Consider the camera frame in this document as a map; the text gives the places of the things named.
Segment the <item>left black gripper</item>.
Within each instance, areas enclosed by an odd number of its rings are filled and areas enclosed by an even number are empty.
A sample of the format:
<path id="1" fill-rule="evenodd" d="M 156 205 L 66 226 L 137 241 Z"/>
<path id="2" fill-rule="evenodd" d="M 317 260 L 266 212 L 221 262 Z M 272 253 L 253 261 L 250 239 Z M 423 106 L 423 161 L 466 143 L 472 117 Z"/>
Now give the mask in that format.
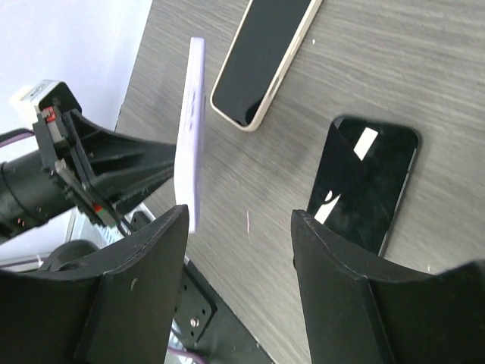
<path id="1" fill-rule="evenodd" d="M 77 109 L 43 109 L 38 149 L 1 164 L 1 237 L 12 239 L 73 207 L 112 226 L 174 175 L 175 145 L 115 133 Z M 95 179 L 102 176 L 102 192 Z"/>

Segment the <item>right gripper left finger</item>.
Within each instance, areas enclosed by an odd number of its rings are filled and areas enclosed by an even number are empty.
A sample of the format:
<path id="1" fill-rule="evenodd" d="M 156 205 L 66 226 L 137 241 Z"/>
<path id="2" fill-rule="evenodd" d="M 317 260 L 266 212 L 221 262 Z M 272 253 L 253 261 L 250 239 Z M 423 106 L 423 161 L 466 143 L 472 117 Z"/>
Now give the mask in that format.
<path id="1" fill-rule="evenodd" d="M 180 286 L 189 213 L 57 271 L 1 273 L 3 363 L 162 363 Z"/>

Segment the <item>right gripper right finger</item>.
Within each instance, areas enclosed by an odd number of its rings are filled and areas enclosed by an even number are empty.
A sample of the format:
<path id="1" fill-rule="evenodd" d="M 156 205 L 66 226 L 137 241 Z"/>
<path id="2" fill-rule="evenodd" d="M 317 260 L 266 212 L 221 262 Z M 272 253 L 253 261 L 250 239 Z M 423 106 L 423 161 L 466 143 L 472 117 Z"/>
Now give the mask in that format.
<path id="1" fill-rule="evenodd" d="M 314 363 L 482 363 L 484 263 L 438 275 L 380 258 L 291 216 L 294 266 Z"/>

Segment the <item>lilac phone case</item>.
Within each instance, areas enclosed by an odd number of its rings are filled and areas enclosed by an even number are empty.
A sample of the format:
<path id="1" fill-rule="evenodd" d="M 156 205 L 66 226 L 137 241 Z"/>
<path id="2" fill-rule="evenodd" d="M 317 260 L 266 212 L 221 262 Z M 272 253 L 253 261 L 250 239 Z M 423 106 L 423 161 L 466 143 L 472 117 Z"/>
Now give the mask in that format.
<path id="1" fill-rule="evenodd" d="M 205 101 L 205 40 L 193 37 L 189 44 L 174 162 L 175 200 L 178 205 L 188 207 L 191 234 L 196 232 L 200 218 Z"/>

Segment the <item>black phone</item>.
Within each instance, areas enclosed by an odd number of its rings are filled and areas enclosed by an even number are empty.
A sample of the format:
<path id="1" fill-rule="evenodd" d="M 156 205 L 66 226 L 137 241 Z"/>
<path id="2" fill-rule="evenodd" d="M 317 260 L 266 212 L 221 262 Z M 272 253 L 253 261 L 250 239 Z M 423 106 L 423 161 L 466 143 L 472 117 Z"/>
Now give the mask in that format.
<path id="1" fill-rule="evenodd" d="M 421 136 L 412 127 L 336 117 L 307 213 L 345 240 L 383 255 L 420 146 Z"/>

